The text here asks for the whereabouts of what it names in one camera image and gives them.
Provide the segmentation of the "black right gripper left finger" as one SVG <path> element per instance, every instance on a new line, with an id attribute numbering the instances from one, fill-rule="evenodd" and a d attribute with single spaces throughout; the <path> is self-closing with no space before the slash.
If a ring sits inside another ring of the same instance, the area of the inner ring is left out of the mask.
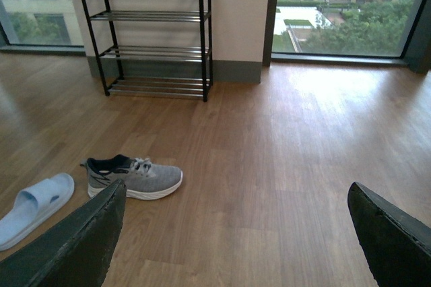
<path id="1" fill-rule="evenodd" d="M 117 180 L 1 262 L 2 286 L 101 286 L 123 226 Z"/>

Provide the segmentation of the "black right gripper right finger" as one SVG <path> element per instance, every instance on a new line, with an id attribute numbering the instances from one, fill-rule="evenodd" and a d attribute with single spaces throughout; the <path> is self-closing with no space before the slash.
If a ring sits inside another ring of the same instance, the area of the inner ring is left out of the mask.
<path id="1" fill-rule="evenodd" d="M 430 285 L 430 227 L 359 182 L 350 186 L 347 205 L 379 286 Z"/>

